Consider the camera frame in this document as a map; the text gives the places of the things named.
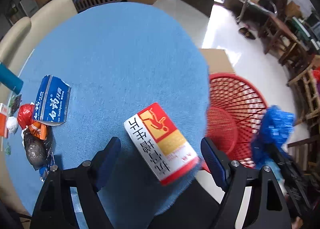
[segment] round table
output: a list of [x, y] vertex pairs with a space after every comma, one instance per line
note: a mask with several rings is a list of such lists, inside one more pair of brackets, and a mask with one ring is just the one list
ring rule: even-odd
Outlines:
[[[47, 74], [71, 86], [67, 121], [53, 127], [54, 154], [62, 158], [63, 169], [92, 159], [117, 136], [121, 153], [99, 197], [114, 228], [147, 228], [154, 215], [188, 187], [199, 165], [161, 186], [127, 135], [124, 121], [158, 102], [201, 156], [209, 96], [201, 53], [163, 11], [112, 3], [68, 19], [40, 42], [20, 76], [22, 104], [35, 101]], [[43, 183], [27, 161], [20, 133], [19, 128], [8, 139], [11, 155], [6, 163], [23, 205], [32, 213]], [[85, 228], [79, 208], [76, 215]]]

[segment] screw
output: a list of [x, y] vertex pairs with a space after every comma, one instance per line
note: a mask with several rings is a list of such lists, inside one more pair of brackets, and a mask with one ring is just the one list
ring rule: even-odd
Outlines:
[[91, 165], [90, 160], [85, 160], [84, 162], [82, 162], [82, 166], [90, 166], [90, 165]]
[[239, 164], [239, 161], [232, 160], [231, 165], [233, 165], [234, 167], [238, 167], [240, 164]]
[[58, 170], [58, 166], [57, 165], [52, 165], [50, 168], [50, 171], [52, 172], [56, 172]]
[[266, 172], [270, 172], [271, 168], [269, 166], [263, 166], [263, 170]]

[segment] slipper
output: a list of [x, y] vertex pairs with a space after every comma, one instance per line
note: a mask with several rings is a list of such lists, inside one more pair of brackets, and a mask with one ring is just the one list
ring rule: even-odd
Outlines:
[[240, 28], [239, 33], [241, 33], [245, 38], [248, 38], [250, 40], [256, 39], [254, 35], [246, 27]]

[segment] white tile floor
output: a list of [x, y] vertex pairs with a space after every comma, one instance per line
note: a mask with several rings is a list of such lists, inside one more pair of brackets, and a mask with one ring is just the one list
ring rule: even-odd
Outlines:
[[[277, 58], [263, 53], [259, 38], [248, 40], [238, 29], [233, 14], [221, 6], [213, 6], [210, 19], [181, 0], [157, 0], [155, 7], [175, 18], [190, 35], [199, 48], [224, 49], [236, 74], [249, 80], [264, 96], [269, 105], [278, 105], [282, 110], [296, 113], [291, 89], [286, 86], [288, 77], [286, 69]], [[308, 138], [307, 127], [300, 124], [288, 142]], [[196, 176], [198, 182], [220, 203], [224, 192], [215, 185], [212, 176], [200, 171]], [[247, 211], [250, 189], [246, 189], [236, 229], [242, 228]]]

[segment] red plastic basket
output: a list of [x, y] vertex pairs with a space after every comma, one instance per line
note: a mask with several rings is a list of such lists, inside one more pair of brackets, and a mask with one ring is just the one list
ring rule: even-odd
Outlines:
[[230, 159], [248, 160], [267, 104], [250, 82], [235, 74], [211, 74], [209, 80], [207, 136]]

